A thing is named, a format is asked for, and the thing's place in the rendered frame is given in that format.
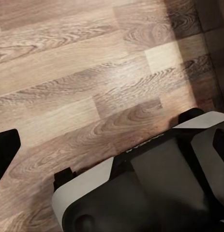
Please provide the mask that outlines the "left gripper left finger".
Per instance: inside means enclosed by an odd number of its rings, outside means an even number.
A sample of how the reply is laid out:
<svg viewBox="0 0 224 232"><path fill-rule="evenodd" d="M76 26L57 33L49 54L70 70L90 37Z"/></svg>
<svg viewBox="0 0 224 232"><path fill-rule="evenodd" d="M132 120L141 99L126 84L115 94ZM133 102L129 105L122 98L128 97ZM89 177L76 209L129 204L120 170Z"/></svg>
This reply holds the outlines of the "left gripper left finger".
<svg viewBox="0 0 224 232"><path fill-rule="evenodd" d="M0 132L0 180L20 147L17 129Z"/></svg>

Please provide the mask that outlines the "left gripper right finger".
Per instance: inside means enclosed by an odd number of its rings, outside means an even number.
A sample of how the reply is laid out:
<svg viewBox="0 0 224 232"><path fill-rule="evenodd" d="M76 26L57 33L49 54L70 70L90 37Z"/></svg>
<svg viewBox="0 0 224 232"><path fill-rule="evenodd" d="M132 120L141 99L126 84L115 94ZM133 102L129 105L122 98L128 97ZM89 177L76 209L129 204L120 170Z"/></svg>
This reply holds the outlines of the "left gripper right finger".
<svg viewBox="0 0 224 232"><path fill-rule="evenodd" d="M213 137L212 145L224 162L224 130L223 129L220 128L216 129L216 132Z"/></svg>

